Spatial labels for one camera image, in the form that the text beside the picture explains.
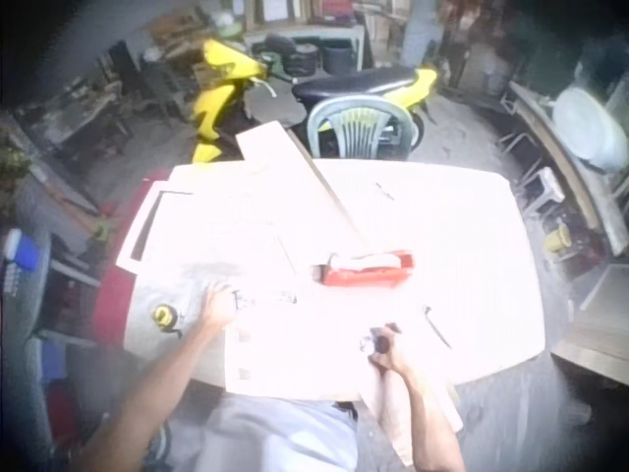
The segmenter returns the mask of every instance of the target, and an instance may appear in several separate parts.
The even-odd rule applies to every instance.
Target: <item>gray plastic chair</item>
[[[400,130],[396,154],[407,157],[413,140],[413,119],[405,108],[376,95],[347,95],[322,101],[308,118],[313,157],[321,157],[318,130],[328,121],[336,134],[339,157],[375,159],[379,138],[391,118]]]

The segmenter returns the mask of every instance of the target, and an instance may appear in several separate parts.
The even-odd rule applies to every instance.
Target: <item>black seat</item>
[[[410,67],[382,67],[298,84],[293,87],[293,95],[308,106],[326,98],[352,93],[383,94],[409,86],[416,80],[417,73]]]

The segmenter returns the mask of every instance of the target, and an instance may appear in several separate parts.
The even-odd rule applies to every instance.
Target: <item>motorcycle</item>
[[[270,34],[264,42],[266,50],[290,54],[296,44],[289,38]],[[199,142],[193,162],[230,160],[240,155],[235,136],[259,124],[246,110],[245,90],[251,86],[266,87],[272,96],[275,90],[266,81],[273,77],[293,85],[292,93],[307,111],[307,116],[320,101],[354,93],[377,94],[388,98],[411,113],[414,124],[412,148],[416,148],[424,136],[424,121],[414,111],[416,105],[428,115],[424,102],[435,84],[437,74],[428,68],[413,69],[405,66],[368,69],[346,76],[332,76],[298,84],[295,78],[272,71],[272,58],[261,53],[253,56],[236,43],[225,43],[211,38],[203,45],[203,57],[208,66],[217,73],[219,80],[203,91],[194,106],[193,120]],[[308,147],[306,122],[294,125],[297,137]],[[324,154],[335,154],[336,139],[329,124],[319,128]],[[397,144],[395,123],[388,123],[380,146],[394,148]]]

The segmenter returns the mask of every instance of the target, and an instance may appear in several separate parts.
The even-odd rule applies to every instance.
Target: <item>yellow tape measure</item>
[[[174,329],[177,324],[178,316],[177,310],[170,305],[159,305],[152,314],[152,318],[157,324],[157,327],[164,332],[176,332]]]

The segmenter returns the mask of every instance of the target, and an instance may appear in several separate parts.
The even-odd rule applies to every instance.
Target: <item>yellow cup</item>
[[[557,229],[546,234],[545,238],[543,238],[543,246],[552,253],[572,246],[572,238],[570,237],[568,226],[561,223]]]

